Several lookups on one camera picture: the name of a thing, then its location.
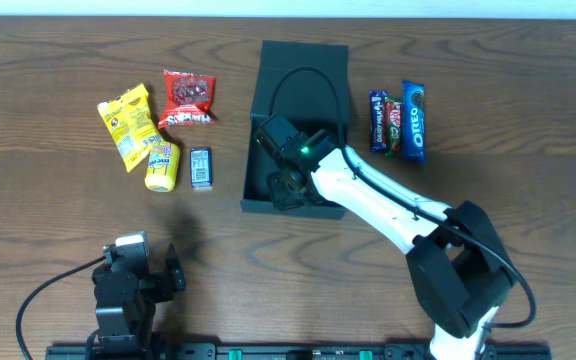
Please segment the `red snack packet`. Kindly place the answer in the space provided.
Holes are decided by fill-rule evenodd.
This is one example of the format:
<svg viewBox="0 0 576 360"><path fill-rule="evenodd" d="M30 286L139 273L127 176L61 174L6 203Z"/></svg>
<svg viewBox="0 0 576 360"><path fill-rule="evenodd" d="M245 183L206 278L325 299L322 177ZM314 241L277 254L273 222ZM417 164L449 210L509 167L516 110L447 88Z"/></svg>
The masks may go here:
<svg viewBox="0 0 576 360"><path fill-rule="evenodd" d="M158 128L212 124L211 106L217 78L165 70L167 102L159 117Z"/></svg>

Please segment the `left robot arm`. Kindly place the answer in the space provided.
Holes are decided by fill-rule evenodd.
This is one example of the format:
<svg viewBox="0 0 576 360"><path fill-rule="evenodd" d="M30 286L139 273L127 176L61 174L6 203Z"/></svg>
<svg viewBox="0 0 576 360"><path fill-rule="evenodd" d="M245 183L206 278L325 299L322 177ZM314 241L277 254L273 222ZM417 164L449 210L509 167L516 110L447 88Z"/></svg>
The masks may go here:
<svg viewBox="0 0 576 360"><path fill-rule="evenodd" d="M161 271L152 272L145 244L111 245L105 263L93 271L98 329L85 345L86 359L161 359L166 345L153 332L156 305L186 288L173 245Z"/></svg>

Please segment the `blue oreo pack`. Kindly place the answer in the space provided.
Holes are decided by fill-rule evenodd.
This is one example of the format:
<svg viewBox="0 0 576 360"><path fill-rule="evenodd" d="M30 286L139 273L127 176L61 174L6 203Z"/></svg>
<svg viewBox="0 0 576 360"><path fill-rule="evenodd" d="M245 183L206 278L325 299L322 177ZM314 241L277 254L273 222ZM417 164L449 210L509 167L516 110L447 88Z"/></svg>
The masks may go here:
<svg viewBox="0 0 576 360"><path fill-rule="evenodd" d="M423 163L426 160L424 86L404 80L402 105L402 156Z"/></svg>

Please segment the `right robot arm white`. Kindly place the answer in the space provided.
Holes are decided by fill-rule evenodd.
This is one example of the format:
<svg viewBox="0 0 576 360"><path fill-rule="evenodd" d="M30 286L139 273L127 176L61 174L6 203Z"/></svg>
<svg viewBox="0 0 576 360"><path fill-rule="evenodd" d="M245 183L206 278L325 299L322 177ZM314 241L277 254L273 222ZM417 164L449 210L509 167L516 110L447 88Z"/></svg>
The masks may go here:
<svg viewBox="0 0 576 360"><path fill-rule="evenodd" d="M435 324L435 359L479 359L492 318L516 283L487 214L452 208L386 177L325 130L313 136L257 132L280 169L280 184L305 200L335 202L389 239L406 257L418 302Z"/></svg>

